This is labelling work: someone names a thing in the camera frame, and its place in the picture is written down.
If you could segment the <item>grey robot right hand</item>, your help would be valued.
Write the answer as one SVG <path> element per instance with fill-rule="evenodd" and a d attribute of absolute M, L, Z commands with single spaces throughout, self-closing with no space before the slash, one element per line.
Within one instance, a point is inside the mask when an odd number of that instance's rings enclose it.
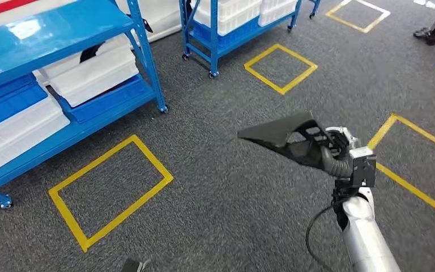
<path fill-rule="evenodd" d="M 318 127 L 315 133 L 309 133 L 305 129 L 299 133 L 309 141 L 309 147 L 304 155 L 302 165 L 316 168 L 338 178 L 352 176 L 352 167 L 346 156 L 348 151 L 358 138 L 352 136 L 349 130 L 343 126 L 331 126 L 324 130 Z"/>

